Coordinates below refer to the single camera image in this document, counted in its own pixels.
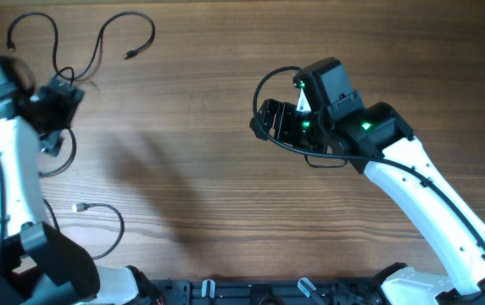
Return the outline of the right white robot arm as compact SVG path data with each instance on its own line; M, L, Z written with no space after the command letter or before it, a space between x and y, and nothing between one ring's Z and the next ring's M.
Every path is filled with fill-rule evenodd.
M323 169L351 165L404 212L444 274L395 263L348 299L364 304L485 304L485 223L444 179L421 141L387 103L365 106L342 65L325 58L292 67L298 102L252 101L250 128Z

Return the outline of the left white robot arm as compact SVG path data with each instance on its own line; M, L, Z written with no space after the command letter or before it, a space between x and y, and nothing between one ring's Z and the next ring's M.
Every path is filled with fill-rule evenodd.
M56 154L82 90L53 78L36 87L0 56L0 304L163 304L137 268L99 267L47 217L37 157Z

